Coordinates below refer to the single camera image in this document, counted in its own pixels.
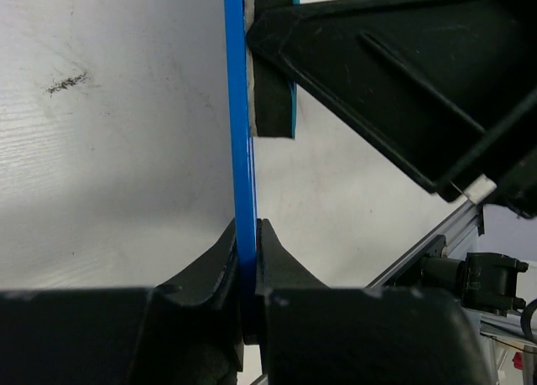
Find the cable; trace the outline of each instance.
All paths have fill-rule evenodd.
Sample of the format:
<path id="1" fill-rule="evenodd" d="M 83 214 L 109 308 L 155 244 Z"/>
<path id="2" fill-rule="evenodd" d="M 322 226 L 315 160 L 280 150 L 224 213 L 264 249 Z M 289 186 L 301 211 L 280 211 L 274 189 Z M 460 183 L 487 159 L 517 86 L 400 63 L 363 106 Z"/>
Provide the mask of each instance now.
<path id="1" fill-rule="evenodd" d="M 526 308 L 524 308 L 524 311 L 522 311 L 522 315 L 520 316 L 520 327 L 522 328 L 526 339 L 534 343 L 537 343 L 537 339 L 535 339 L 534 333 L 531 331 L 531 318 L 534 316 L 536 310 L 537 299 L 534 299 L 526 306 Z"/>
<path id="2" fill-rule="evenodd" d="M 489 335 L 482 335 L 482 336 L 483 336 L 483 337 L 487 337 L 488 339 L 492 339 L 493 341 L 497 341 L 498 343 L 501 343 L 502 345 L 512 347 L 514 350 L 518 350 L 518 351 L 521 351 L 521 352 L 523 352 L 523 353 L 528 353 L 528 354 L 535 354 L 535 355 L 537 355 L 537 351 L 526 351 L 526 350 L 524 350 L 524 349 L 521 349 L 520 347 L 513 346 L 513 345 L 511 345 L 510 343 L 507 343 L 506 341 L 500 341 L 497 337 L 489 336 Z"/>

